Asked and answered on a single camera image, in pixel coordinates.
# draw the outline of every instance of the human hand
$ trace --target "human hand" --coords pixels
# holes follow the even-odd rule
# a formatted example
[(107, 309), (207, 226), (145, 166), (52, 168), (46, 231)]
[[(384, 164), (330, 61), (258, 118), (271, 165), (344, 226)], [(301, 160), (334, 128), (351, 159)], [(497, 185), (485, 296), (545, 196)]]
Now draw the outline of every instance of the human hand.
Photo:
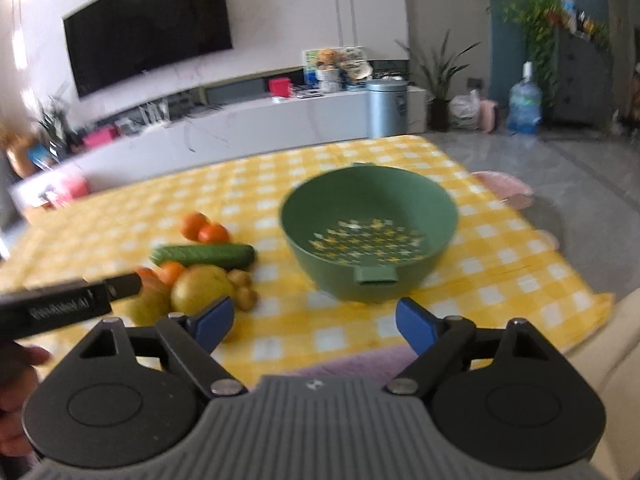
[(38, 386), (38, 375), (34, 366), (43, 365), (51, 354), (37, 346), (24, 349), (29, 366), (20, 378), (7, 386), (0, 386), (0, 454), (26, 456), (31, 446), (22, 430), (22, 405)]

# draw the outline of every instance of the yellow checkered tablecloth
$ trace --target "yellow checkered tablecloth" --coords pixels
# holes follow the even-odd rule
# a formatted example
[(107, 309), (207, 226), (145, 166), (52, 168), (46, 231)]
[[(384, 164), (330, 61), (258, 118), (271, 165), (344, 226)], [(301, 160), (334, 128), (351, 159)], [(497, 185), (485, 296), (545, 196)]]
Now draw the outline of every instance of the yellow checkered tablecloth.
[[(323, 171), (373, 162), (428, 176), (458, 204), (456, 236), (412, 298), (436, 316), (484, 327), (527, 317), (559, 348), (606, 322), (609, 295), (594, 296), (521, 217), (421, 137), (403, 136), (254, 156), (101, 193), (44, 215), (0, 271), (0, 290), (92, 280), (148, 265), (151, 249), (182, 244), (180, 218), (202, 211), (258, 251), (257, 309), (238, 315), (238, 337), (214, 356), (247, 384), (327, 359), (402, 341), (394, 302), (339, 303), (298, 267), (279, 227), (279, 206)], [(33, 338), (61, 358), (94, 325)]]

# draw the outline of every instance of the green bowl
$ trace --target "green bowl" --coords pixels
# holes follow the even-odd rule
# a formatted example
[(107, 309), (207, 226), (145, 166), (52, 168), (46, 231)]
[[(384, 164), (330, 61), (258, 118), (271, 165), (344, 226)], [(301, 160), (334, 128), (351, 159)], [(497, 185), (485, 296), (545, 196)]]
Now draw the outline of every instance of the green bowl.
[(449, 194), (417, 173), (356, 165), (305, 182), (280, 224), (304, 271), (346, 301), (380, 303), (416, 289), (456, 232)]

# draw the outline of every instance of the tomato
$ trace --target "tomato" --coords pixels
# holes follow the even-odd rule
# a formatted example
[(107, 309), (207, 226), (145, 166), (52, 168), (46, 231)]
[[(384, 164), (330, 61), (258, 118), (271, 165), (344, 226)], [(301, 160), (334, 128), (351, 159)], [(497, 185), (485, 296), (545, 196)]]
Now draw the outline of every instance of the tomato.
[(160, 281), (166, 286), (171, 288), (185, 269), (186, 267), (178, 262), (165, 262), (160, 266), (158, 278), (160, 278)]
[(136, 274), (140, 276), (140, 278), (158, 278), (158, 275), (148, 267), (138, 267), (136, 269)]
[(180, 232), (187, 240), (197, 242), (198, 233), (208, 224), (209, 219), (202, 213), (189, 213), (182, 219), (182, 222), (180, 222)]
[(231, 241), (229, 231), (221, 224), (208, 224), (200, 229), (198, 240), (203, 244), (228, 244)]

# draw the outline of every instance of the trash can lid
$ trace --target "trash can lid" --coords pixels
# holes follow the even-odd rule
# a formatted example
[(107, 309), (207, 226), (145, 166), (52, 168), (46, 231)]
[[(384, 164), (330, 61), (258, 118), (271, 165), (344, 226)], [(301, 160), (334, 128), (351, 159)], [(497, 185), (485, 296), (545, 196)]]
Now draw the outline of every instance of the trash can lid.
[(401, 92), (406, 90), (408, 84), (401, 79), (370, 79), (367, 81), (367, 90), (373, 92)]

